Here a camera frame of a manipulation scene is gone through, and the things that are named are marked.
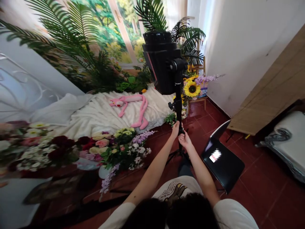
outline hand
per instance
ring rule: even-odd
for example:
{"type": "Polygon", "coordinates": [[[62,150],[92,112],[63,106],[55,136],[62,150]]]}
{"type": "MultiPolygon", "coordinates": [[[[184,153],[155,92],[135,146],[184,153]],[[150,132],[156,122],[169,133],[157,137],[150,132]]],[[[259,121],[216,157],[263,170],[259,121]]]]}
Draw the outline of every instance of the hand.
{"type": "Polygon", "coordinates": [[[185,135],[184,134],[179,135],[178,140],[179,140],[180,144],[184,148],[186,148],[186,150],[193,145],[192,141],[186,131],[185,131],[185,135]]]}
{"type": "Polygon", "coordinates": [[[178,136],[179,133],[179,121],[177,121],[174,125],[173,125],[173,130],[172,130],[172,136],[174,138],[176,138],[178,136]]]}

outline pillow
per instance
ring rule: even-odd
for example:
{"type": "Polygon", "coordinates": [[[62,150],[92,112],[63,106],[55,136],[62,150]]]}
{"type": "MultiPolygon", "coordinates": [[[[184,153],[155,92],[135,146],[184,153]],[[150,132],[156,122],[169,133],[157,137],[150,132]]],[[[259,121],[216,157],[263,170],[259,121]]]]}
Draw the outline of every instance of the pillow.
{"type": "Polygon", "coordinates": [[[36,110],[31,115],[30,122],[41,121],[51,125],[68,126],[71,115],[85,106],[93,97],[94,95],[91,94],[79,96],[66,94],[61,100],[36,110]]]}

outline white fluffy blanket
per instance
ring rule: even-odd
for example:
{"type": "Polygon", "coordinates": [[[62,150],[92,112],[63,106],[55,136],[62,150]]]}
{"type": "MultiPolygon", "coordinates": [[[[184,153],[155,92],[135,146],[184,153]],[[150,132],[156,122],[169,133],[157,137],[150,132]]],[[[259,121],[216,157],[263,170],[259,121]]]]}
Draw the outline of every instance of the white fluffy blanket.
{"type": "MultiPolygon", "coordinates": [[[[110,99],[119,98],[122,95],[132,95],[132,93],[99,93],[83,108],[71,115],[68,126],[53,126],[53,136],[66,135],[71,139],[78,139],[82,136],[91,136],[98,131],[108,131],[114,134],[116,130],[127,127],[136,122],[139,118],[139,110],[142,101],[130,102],[123,117],[118,114],[122,108],[111,107],[110,99]]],[[[161,126],[164,118],[172,111],[168,107],[168,102],[173,101],[173,95],[161,95],[153,84],[150,84],[147,92],[143,94],[148,100],[148,107],[144,117],[149,124],[144,130],[136,128],[137,133],[161,126]]]]}

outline graphic print on shirt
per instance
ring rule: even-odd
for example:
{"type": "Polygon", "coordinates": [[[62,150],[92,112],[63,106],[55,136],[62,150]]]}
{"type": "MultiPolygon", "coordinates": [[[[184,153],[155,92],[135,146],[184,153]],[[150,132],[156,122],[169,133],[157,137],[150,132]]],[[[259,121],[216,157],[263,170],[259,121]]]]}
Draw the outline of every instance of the graphic print on shirt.
{"type": "Polygon", "coordinates": [[[173,202],[182,196],[185,189],[187,189],[185,185],[181,183],[172,182],[170,183],[168,189],[162,193],[161,197],[162,196],[164,197],[164,194],[166,196],[170,194],[168,197],[164,199],[164,201],[167,202],[167,205],[169,207],[171,207],[173,202]]]}

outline wooden easel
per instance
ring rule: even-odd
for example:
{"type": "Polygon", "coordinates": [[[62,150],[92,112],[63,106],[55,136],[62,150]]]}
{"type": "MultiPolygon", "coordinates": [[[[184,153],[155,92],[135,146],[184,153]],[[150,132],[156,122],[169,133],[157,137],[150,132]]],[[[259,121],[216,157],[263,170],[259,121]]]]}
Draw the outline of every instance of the wooden easel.
{"type": "MultiPolygon", "coordinates": [[[[199,46],[200,46],[199,43],[200,42],[198,41],[197,42],[197,50],[199,50],[199,46]]],[[[192,71],[192,70],[196,70],[197,75],[199,73],[199,70],[203,70],[203,72],[206,73],[206,57],[205,56],[203,57],[203,65],[196,65],[194,67],[190,66],[190,71],[192,71]]],[[[207,97],[200,98],[200,99],[197,99],[197,100],[190,100],[188,102],[188,105],[187,105],[187,117],[190,114],[191,103],[204,101],[204,110],[206,110],[206,99],[207,99],[207,97]]]]}

